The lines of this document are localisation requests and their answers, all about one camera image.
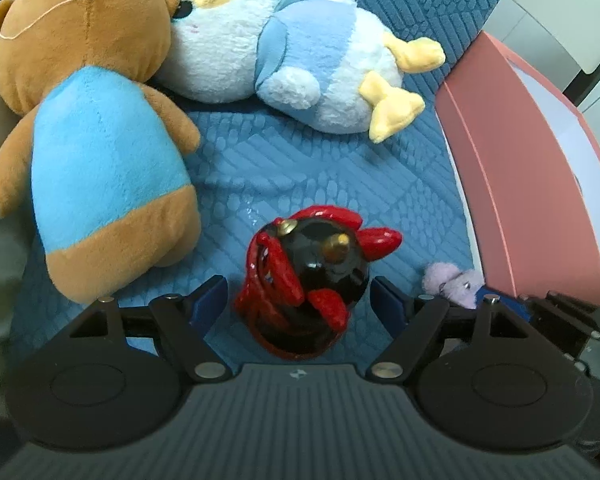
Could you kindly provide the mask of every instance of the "white and blue plush toy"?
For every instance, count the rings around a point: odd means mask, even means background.
[[[171,23],[167,88],[205,103],[256,93],[315,130],[373,142],[424,110],[403,75],[445,62],[438,42],[396,38],[355,0],[181,0]]]

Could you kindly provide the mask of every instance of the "gold knob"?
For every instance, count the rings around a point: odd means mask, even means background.
[[[322,243],[322,254],[330,264],[341,264],[349,253],[349,235],[344,233],[331,235]]]
[[[288,235],[298,226],[298,220],[287,218],[278,224],[278,236],[283,237]]]

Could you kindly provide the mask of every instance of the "yellow plush feet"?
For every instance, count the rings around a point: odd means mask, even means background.
[[[391,86],[378,72],[369,72],[358,92],[373,107],[369,139],[375,144],[408,126],[424,110],[418,94]]]
[[[382,39],[384,46],[394,55],[398,68],[407,74],[428,72],[442,66],[445,62],[442,45],[429,38],[403,41],[392,33],[386,32]]]

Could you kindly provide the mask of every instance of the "teddy bear arm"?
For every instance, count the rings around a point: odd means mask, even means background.
[[[139,84],[144,98],[161,118],[171,140],[180,153],[195,152],[200,145],[200,131],[182,110],[166,95],[144,84]]]
[[[0,218],[20,205],[27,188],[38,107],[25,115],[0,147]]]

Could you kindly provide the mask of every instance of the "blue cushion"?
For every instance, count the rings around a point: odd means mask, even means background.
[[[427,108],[406,131],[380,145],[365,136],[319,134],[255,98],[209,106],[175,97],[202,134],[199,150],[186,164],[199,194],[203,233],[184,261],[152,269],[116,294],[120,303],[146,304],[167,292],[188,294],[214,274],[227,277],[235,297],[253,232],[312,203],[347,206],[365,218],[365,225],[403,232],[400,249],[374,263],[372,273],[387,276],[407,294],[420,291],[422,270],[431,262],[471,267],[462,203],[432,101],[497,1],[358,0],[397,36],[440,41],[448,59],[432,73],[405,79],[407,88],[425,97]],[[36,241],[14,314],[13,357],[41,346],[81,309],[54,290]],[[206,341],[233,368],[279,362],[255,343],[230,308]],[[362,369],[390,341],[367,296],[341,341],[314,362],[351,362]]]

